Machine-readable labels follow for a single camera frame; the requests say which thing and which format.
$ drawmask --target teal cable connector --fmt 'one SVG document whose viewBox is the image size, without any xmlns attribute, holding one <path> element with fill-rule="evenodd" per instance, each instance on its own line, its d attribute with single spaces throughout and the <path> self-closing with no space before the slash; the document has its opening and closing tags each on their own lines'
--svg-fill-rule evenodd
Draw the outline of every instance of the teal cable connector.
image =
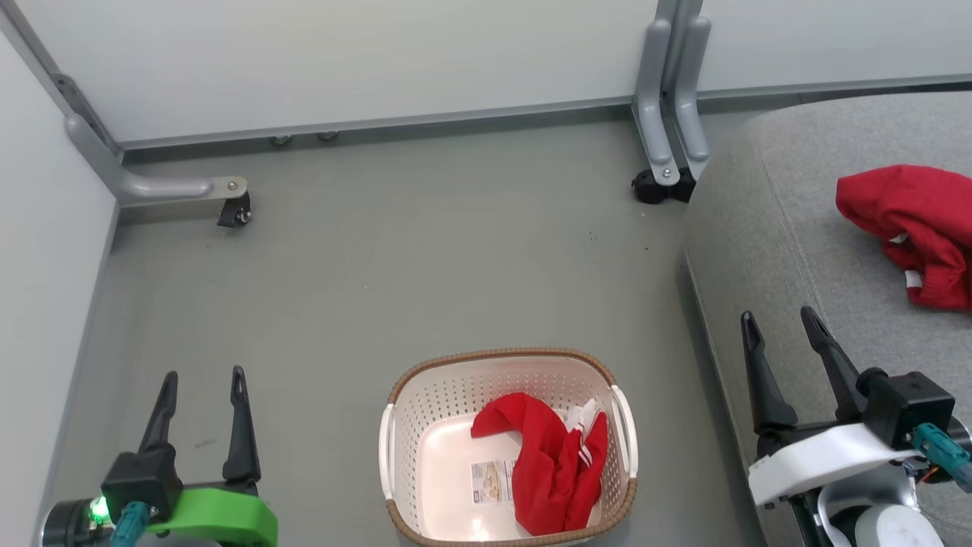
<svg viewBox="0 0 972 547">
<path fill-rule="evenodd" d="M 111 547 L 135 547 L 149 525 L 149 506 L 142 501 L 132 501 L 124 506 L 112 534 Z"/>
<path fill-rule="evenodd" d="M 940 465 L 952 475 L 955 483 L 966 493 L 972 493 L 972 462 L 969 453 L 962 449 L 944 431 L 931 423 L 915 428 L 912 446 L 924 454 L 928 461 Z"/>
</svg>

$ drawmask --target green light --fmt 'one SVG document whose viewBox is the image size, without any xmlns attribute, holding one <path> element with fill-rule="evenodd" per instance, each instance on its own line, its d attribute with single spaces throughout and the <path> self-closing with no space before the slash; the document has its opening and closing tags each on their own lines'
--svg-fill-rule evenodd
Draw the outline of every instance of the green light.
<svg viewBox="0 0 972 547">
<path fill-rule="evenodd" d="M 108 500 L 103 495 L 92 500 L 88 510 L 91 513 L 91 519 L 99 525 L 111 520 L 108 514 Z"/>
</svg>

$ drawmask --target basket bottom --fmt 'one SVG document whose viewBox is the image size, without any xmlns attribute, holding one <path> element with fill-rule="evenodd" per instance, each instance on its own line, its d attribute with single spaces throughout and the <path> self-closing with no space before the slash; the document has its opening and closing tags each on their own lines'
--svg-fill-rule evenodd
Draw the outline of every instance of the basket bottom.
<svg viewBox="0 0 972 547">
<path fill-rule="evenodd" d="M 473 439 L 469 430 L 474 418 L 467 415 L 438 421 L 419 441 L 419 531 L 443 541 L 532 537 L 517 524 L 509 500 L 508 472 L 520 454 L 520 434 Z M 488 485 L 495 487 L 490 491 Z M 588 526 L 601 519 L 601 503 L 591 511 Z"/>
</svg>

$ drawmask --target gray fabric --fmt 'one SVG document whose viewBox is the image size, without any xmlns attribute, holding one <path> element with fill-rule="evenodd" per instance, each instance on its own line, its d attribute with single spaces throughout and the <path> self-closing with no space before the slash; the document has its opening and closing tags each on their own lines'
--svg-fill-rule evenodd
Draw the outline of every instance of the gray fabric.
<svg viewBox="0 0 972 547">
<path fill-rule="evenodd" d="M 739 317 L 752 310 L 802 421 L 836 406 L 800 322 L 816 308 L 859 370 L 924 371 L 972 424 L 972 315 L 918 308 L 881 242 L 834 205 L 837 178 L 888 164 L 972 175 L 972 92 L 859 97 L 746 124 L 712 160 L 686 213 L 685 250 L 743 460 L 755 458 Z M 951 546 L 972 546 L 972 496 L 924 486 L 922 510 Z M 761 509 L 770 545 L 801 544 L 792 512 Z"/>
</svg>

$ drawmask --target printed sticker in basket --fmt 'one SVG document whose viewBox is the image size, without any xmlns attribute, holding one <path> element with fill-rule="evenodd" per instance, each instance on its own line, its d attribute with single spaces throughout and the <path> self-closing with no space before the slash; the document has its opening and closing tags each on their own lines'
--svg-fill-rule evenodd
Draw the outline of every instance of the printed sticker in basket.
<svg viewBox="0 0 972 547">
<path fill-rule="evenodd" d="M 471 464 L 469 475 L 472 479 L 472 504 L 512 501 L 514 465 L 516 459 L 498 459 Z"/>
</svg>

